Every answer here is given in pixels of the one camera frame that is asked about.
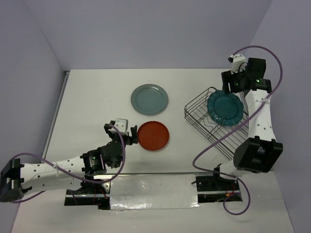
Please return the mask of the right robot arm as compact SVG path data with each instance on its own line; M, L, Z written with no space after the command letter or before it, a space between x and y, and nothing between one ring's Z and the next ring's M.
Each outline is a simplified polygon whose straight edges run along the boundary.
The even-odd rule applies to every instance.
M283 152L273 131L270 111L271 82L264 78L266 61L231 55L230 71L222 73L223 91L242 93L248 112L248 137L236 148L233 159L219 165L220 173L211 178L212 186L224 189L228 178L234 179L248 173L267 173Z

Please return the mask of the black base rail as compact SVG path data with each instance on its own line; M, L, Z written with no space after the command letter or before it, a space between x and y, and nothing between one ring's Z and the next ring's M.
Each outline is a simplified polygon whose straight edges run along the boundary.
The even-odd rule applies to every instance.
M202 203L242 201L239 183L208 173L125 174L101 185L68 190L65 206L100 210L189 209Z

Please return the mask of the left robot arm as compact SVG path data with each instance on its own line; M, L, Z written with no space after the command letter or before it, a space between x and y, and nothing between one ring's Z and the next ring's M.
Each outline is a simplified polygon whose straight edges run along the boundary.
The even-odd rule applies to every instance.
M105 124L111 139L105 146L58 162L40 157L41 163L22 163L15 155L0 172L1 202L22 203L25 195L38 196L50 190L81 190L91 193L96 186L109 183L122 171L125 148L138 143L138 127L116 119Z

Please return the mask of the teal ornate plate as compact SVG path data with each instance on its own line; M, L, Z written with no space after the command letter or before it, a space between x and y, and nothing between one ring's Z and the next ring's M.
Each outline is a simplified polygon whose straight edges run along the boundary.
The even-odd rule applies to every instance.
M242 120L244 106L236 95L216 90L210 94L207 100L207 112L218 125L234 126Z

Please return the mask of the grey-blue round plate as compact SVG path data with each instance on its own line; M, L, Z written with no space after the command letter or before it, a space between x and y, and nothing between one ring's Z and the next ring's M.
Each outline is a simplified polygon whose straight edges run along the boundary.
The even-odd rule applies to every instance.
M131 94L131 104L140 114L155 116L165 110L169 103L167 92L156 84L138 86Z

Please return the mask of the orange scalloped plate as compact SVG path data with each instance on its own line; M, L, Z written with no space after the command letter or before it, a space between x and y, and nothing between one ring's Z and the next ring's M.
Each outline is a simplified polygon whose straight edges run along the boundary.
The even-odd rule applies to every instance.
M159 121L145 122L138 129L138 142L145 150L161 150L166 147L169 138L169 130Z

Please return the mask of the silver taped panel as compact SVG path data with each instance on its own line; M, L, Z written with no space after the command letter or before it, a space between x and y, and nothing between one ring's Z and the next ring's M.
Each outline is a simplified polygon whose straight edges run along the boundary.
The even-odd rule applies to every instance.
M195 176L121 176L111 183L110 209L189 209L199 206Z

